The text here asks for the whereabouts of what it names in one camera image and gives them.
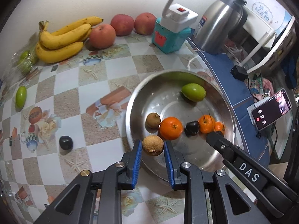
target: screw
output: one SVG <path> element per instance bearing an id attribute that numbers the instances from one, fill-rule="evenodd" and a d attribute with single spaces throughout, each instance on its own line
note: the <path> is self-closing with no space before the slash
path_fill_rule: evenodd
<path id="1" fill-rule="evenodd" d="M 81 172 L 81 175 L 82 175 L 83 177 L 87 177 L 89 174 L 90 174 L 90 171 L 89 171 L 89 170 L 83 170 L 83 171 Z"/>
<path id="2" fill-rule="evenodd" d="M 225 175 L 225 171 L 223 169 L 219 169 L 216 171 L 217 175 L 219 176 L 224 176 Z"/>
<path id="3" fill-rule="evenodd" d="M 115 166 L 116 167 L 123 167 L 125 165 L 125 163 L 123 163 L 122 161 L 118 161 Z"/>
<path id="4" fill-rule="evenodd" d="M 189 168 L 189 167 L 191 167 L 191 163 L 185 161 L 185 162 L 182 163 L 182 166 L 183 166 L 184 168 Z"/>

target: banana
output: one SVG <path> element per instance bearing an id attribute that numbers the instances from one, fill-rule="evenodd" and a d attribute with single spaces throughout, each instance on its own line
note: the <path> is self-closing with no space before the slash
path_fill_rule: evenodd
<path id="1" fill-rule="evenodd" d="M 88 32 L 81 39 L 79 39 L 79 42 L 84 42 L 90 36 L 91 32 L 92 32 L 92 28 L 89 29 Z"/>
<path id="2" fill-rule="evenodd" d="M 91 24 L 91 26 L 95 26 L 97 24 L 100 24 L 101 22 L 103 22 L 102 18 L 99 17 L 87 17 L 87 18 L 83 18 L 80 19 L 76 22 L 73 22 L 55 32 L 52 33 L 52 35 L 62 35 L 65 34 L 75 28 L 78 28 L 79 26 L 83 25 L 83 24 Z"/>
<path id="3" fill-rule="evenodd" d="M 35 46 L 35 53 L 45 63 L 55 63 L 78 54 L 83 46 L 83 42 L 75 42 L 61 49 L 51 50 L 38 42 Z"/>
<path id="4" fill-rule="evenodd" d="M 48 49 L 60 49 L 69 44 L 77 42 L 91 28 L 90 24 L 84 24 L 62 35 L 52 35 L 48 31 L 43 31 L 39 37 L 40 43 Z"/>

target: white cable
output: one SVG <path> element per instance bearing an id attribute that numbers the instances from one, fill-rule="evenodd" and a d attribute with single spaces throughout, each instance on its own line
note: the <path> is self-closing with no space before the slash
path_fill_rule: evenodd
<path id="1" fill-rule="evenodd" d="M 168 18 L 170 15 L 167 14 L 167 11 L 170 7 L 170 5 L 172 4 L 173 0 L 168 0 L 168 2 L 166 3 L 164 9 L 163 9 L 163 12 L 162 12 L 162 17 L 163 18 Z"/>

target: thermos lid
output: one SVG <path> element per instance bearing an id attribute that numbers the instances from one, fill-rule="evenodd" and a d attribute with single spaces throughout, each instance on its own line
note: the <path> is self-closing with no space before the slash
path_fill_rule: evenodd
<path id="1" fill-rule="evenodd" d="M 237 11 L 238 13 L 240 13 L 240 7 L 237 4 L 240 4 L 241 6 L 243 6 L 247 3 L 244 0 L 219 0 L 219 1 L 222 1 L 223 3 L 227 4 L 228 6 L 230 6 L 233 10 Z"/>

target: red switch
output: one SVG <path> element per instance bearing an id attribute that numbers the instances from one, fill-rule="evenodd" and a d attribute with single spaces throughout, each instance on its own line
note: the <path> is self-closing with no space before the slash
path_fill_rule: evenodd
<path id="1" fill-rule="evenodd" d="M 186 9 L 183 9 L 181 7 L 177 8 L 177 10 L 180 11 L 181 13 L 186 11 Z"/>

